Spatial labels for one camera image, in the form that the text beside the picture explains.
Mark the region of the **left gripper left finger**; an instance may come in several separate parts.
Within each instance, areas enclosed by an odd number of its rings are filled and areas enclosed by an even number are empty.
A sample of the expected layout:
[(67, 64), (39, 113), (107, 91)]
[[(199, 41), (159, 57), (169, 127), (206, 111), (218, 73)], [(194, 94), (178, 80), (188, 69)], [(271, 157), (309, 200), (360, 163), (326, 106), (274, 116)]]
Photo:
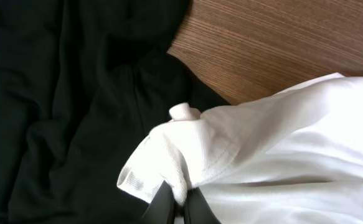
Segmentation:
[(148, 209), (141, 217), (142, 224), (174, 224), (175, 199), (171, 187), (164, 181)]

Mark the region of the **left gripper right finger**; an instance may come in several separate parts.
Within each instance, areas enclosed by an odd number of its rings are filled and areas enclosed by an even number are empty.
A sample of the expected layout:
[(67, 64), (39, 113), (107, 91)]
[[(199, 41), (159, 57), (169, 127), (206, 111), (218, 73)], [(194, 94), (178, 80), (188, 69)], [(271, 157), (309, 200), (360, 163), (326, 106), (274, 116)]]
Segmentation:
[(220, 224), (199, 188), (187, 192), (183, 209), (185, 224)]

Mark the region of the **white polo shirt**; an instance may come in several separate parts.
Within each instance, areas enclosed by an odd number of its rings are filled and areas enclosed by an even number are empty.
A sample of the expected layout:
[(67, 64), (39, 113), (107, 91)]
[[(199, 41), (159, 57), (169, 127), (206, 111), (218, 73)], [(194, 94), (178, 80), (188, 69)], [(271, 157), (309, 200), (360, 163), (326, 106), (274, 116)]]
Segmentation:
[(153, 128), (117, 186), (179, 205), (201, 190), (222, 223), (363, 223), (363, 77), (333, 73), (204, 112), (187, 103)]

